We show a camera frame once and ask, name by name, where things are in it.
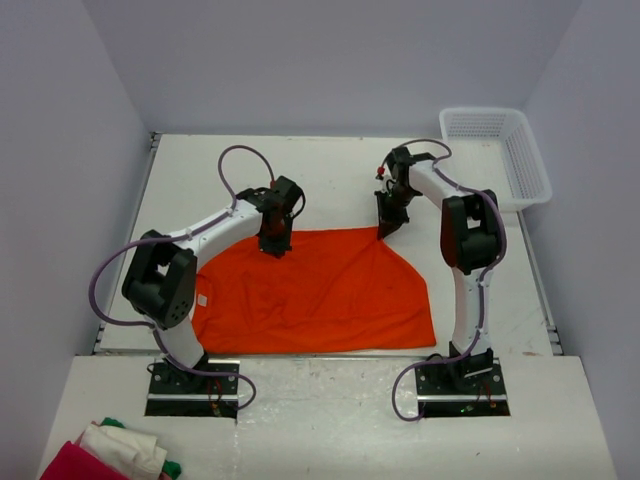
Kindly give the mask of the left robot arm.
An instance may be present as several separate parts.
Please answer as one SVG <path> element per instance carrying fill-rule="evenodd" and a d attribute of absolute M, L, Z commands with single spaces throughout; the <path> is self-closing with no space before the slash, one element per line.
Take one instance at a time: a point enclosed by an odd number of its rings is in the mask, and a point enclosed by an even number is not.
<path fill-rule="evenodd" d="M 280 176 L 269 187 L 241 191 L 227 208 L 190 227 L 168 235 L 150 230 L 135 243 L 122 295 L 150 322 L 162 353 L 175 365 L 172 380 L 183 391 L 198 392 L 208 379 L 204 347 L 192 326 L 199 270 L 251 237 L 261 252 L 284 256 L 292 250 L 297 204 L 306 205 L 304 191 Z"/>

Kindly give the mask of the orange t shirt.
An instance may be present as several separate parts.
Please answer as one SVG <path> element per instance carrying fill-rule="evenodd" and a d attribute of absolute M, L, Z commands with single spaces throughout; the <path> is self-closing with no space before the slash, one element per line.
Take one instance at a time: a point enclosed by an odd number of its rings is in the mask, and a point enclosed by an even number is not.
<path fill-rule="evenodd" d="M 197 274 L 193 327 L 208 353 L 433 347 L 422 275 L 373 227 L 297 231 L 282 258 L 242 240 Z"/>

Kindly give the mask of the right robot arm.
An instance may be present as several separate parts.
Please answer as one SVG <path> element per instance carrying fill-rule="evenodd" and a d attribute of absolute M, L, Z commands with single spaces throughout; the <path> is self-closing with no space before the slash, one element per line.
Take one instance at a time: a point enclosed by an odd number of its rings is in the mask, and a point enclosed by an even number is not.
<path fill-rule="evenodd" d="M 467 393 L 493 366 L 488 333 L 488 291 L 494 268 L 504 259 L 507 239 L 497 197 L 491 190 L 464 186 L 439 168 L 450 148 L 436 157 L 413 154 L 407 143 L 392 149 L 376 178 L 389 184 L 375 193 L 377 238 L 382 240 L 409 222 L 408 206 L 417 197 L 440 208 L 440 250 L 452 270 L 455 325 L 449 357 L 442 362 L 448 385 Z"/>

